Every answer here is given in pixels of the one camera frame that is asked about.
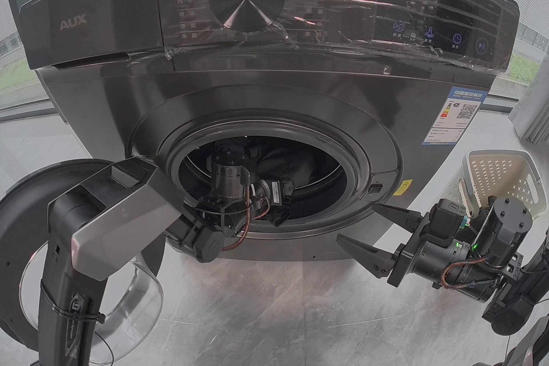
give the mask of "gray tile floor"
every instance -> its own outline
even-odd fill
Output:
[[[549,181],[549,146],[521,143],[506,115],[480,112],[411,208],[428,209],[472,148],[526,149]],[[0,124],[0,190],[47,164],[86,156],[57,116]],[[536,220],[520,248],[526,258],[548,224],[546,215]],[[407,239],[393,227],[377,245],[394,251]],[[161,319],[117,365],[471,366],[502,361],[509,342],[481,319],[484,304],[414,275],[396,289],[352,260],[199,264],[167,248],[158,277]],[[548,312],[549,301],[539,305],[509,347]],[[0,334],[1,366],[36,358]]]

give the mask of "white laundry basket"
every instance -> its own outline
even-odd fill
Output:
[[[470,150],[462,166],[437,198],[454,200],[478,215],[488,197],[515,197],[530,211],[533,219],[545,212],[547,201],[534,161],[526,151]]]

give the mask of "electric cable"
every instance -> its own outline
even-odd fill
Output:
[[[209,213],[209,214],[212,214],[212,215],[235,215],[237,213],[244,213],[248,210],[248,208],[246,209],[242,209],[240,211],[235,211],[235,212],[232,212],[232,211],[227,211],[227,212],[215,212],[215,211],[208,211],[206,209],[201,209],[199,207],[193,207],[193,209],[197,212],[204,212],[204,213]]]
[[[223,247],[221,251],[226,252],[227,250],[233,250],[237,248],[242,243],[244,238],[246,238],[249,227],[250,227],[250,186],[246,188],[246,225],[244,226],[244,232],[242,232],[242,235],[240,236],[237,242],[235,242],[234,244],[231,244],[230,246]]]
[[[221,250],[222,251],[227,251],[227,250],[233,250],[235,248],[237,248],[240,244],[242,244],[242,241],[244,240],[244,238],[246,238],[246,235],[248,234],[248,229],[250,227],[250,198],[249,198],[249,193],[250,193],[250,190],[248,189],[246,191],[246,197],[248,197],[248,211],[247,211],[247,214],[246,214],[246,225],[244,226],[244,231],[242,232],[242,235],[240,236],[240,238],[238,239],[237,242],[235,242],[234,244],[231,244],[230,246],[227,246],[227,247],[223,247]],[[269,210],[271,209],[271,205],[269,203],[269,200],[268,199],[265,199],[265,202],[267,203],[267,208],[265,209],[265,211],[254,217],[253,219],[259,219],[259,218],[263,218],[266,214],[269,213]]]
[[[255,217],[254,219],[263,218],[266,214],[269,213],[269,211],[271,210],[271,204],[269,203],[269,200],[268,200],[268,199],[265,199],[265,203],[267,203],[267,208],[265,209],[265,212],[263,212],[261,215],[258,215],[258,216]]]
[[[484,262],[486,260],[486,257],[477,258],[474,260],[461,260],[458,262],[453,262],[450,265],[446,266],[446,268],[443,270],[443,273],[440,275],[440,281],[442,282],[443,286],[446,288],[450,288],[453,290],[460,290],[462,288],[472,287],[474,285],[478,285],[480,283],[486,283],[488,281],[478,281],[478,282],[470,282],[468,284],[459,284],[459,285],[450,285],[448,282],[446,282],[446,274],[448,271],[455,266],[470,266],[475,264],[480,264],[481,262]]]
[[[112,359],[113,359],[113,360],[111,361],[111,363],[110,363],[110,366],[113,366],[113,364],[114,364],[114,352],[113,352],[113,350],[111,349],[111,347],[109,346],[109,344],[106,342],[106,340],[105,340],[104,338],[102,338],[102,337],[99,335],[99,333],[98,333],[97,331],[93,331],[93,332],[94,332],[95,335],[97,335],[101,340],[103,340],[103,343],[105,343],[107,349],[108,349],[109,352],[110,352],[110,356],[111,356]]]

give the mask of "warning sticker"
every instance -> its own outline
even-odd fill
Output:
[[[487,95],[486,91],[452,87],[422,145],[455,145]]]
[[[412,182],[413,180],[404,180],[393,195],[396,195],[396,196],[402,195],[410,187]]]

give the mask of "washing machine door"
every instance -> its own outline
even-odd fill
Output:
[[[38,350],[39,285],[47,251],[48,204],[108,164],[91,158],[52,164],[14,184],[0,201],[0,328],[29,349]],[[160,269],[164,245],[161,235],[141,254],[144,269],[153,277]],[[116,306],[108,299],[103,303]]]

